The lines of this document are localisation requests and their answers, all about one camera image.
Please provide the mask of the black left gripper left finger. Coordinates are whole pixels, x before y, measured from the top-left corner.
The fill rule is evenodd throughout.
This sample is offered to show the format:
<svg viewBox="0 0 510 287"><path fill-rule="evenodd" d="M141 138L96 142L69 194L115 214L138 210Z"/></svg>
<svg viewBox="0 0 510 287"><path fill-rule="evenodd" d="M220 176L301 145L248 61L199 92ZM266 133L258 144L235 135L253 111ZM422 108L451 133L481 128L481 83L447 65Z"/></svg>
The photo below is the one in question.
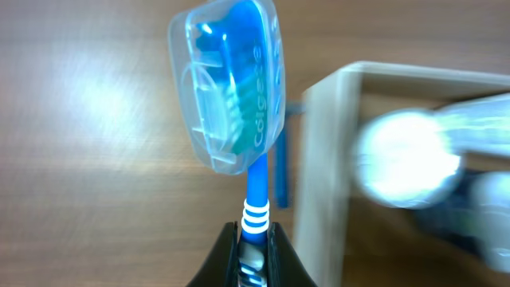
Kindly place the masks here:
<svg viewBox="0 0 510 287"><path fill-rule="evenodd" d="M237 222L227 222L186 287L238 287Z"/></svg>

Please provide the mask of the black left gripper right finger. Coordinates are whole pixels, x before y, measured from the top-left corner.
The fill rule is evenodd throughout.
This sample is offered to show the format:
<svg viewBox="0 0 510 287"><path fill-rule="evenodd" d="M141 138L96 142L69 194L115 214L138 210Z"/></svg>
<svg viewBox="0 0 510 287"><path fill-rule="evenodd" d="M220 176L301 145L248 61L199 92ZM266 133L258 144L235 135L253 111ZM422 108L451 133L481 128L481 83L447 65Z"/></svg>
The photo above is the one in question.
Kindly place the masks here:
<svg viewBox="0 0 510 287"><path fill-rule="evenodd" d="M268 287L316 287L278 222L269 228Z"/></svg>

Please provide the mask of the cotton swab round container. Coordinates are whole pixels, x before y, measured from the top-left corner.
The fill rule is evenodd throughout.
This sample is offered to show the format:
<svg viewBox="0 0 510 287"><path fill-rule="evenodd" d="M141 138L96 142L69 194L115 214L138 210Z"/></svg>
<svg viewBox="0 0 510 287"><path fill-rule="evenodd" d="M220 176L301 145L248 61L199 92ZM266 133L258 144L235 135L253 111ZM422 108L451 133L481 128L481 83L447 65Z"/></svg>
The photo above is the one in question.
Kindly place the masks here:
<svg viewBox="0 0 510 287"><path fill-rule="evenodd" d="M453 192L469 154L509 157L507 93L375 117L355 141L355 178L379 204L423 209Z"/></svg>

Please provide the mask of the clear speckled gel bottle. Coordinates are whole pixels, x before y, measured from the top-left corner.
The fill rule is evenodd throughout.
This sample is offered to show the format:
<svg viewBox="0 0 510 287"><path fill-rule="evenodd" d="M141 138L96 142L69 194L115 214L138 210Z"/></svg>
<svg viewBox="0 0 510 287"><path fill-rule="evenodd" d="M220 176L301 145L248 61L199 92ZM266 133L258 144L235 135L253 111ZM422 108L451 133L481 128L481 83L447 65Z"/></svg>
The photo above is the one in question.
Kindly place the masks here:
<svg viewBox="0 0 510 287"><path fill-rule="evenodd" d="M477 176L469 193L481 255L491 269L509 273L509 172Z"/></svg>

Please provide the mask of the blue white Colgate toothbrush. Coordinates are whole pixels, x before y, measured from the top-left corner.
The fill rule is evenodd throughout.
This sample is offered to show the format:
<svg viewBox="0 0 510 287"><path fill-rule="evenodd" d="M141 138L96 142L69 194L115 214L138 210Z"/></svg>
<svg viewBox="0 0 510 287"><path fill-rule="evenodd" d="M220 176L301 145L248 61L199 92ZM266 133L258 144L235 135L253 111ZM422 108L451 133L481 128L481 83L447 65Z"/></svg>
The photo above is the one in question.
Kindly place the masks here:
<svg viewBox="0 0 510 287"><path fill-rule="evenodd" d="M268 151L284 127L285 71L276 7L265 0L210 1L168 26L178 102L198 159L246 174L237 281L269 283Z"/></svg>

